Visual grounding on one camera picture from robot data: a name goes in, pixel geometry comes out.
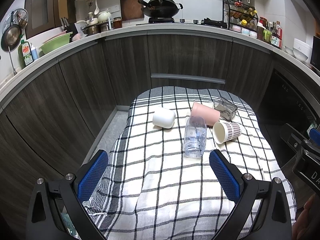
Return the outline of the person's hand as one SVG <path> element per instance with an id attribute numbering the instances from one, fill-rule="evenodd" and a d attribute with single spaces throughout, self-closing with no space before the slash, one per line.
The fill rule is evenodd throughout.
<path id="1" fill-rule="evenodd" d="M 315 195 L 313 194 L 307 202 L 304 204 L 304 209 L 298 216 L 295 224 L 292 226 L 292 239 L 297 240 L 302 237 L 303 233 L 306 231 L 308 227 L 308 214 L 310 211 L 310 208 L 313 204 L 313 200 L 315 198 Z"/>

